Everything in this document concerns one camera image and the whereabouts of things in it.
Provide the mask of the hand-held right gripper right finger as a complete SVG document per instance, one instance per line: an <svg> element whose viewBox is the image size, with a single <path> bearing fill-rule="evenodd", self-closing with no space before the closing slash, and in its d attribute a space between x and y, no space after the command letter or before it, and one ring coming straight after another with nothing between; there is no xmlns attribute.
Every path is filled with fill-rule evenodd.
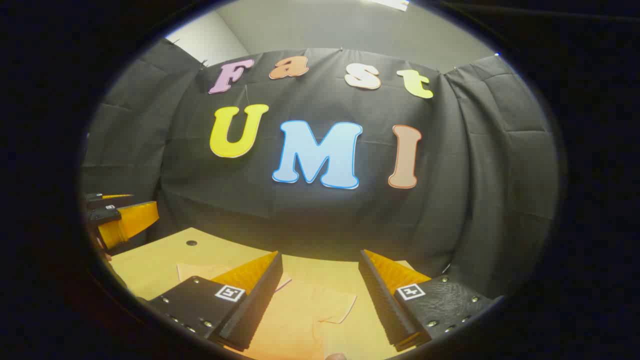
<svg viewBox="0 0 640 360"><path fill-rule="evenodd" d="M368 249L360 251L358 269L386 337L398 351L450 337L503 300L450 274L430 277Z"/></svg>

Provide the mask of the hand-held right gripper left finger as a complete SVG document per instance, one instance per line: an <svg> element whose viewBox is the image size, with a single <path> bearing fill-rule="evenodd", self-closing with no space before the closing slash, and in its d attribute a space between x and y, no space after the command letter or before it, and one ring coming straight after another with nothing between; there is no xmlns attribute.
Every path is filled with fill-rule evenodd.
<svg viewBox="0 0 640 360"><path fill-rule="evenodd" d="M214 278L193 275L147 302L159 316L236 351L250 347L283 275L272 251Z"/></svg>

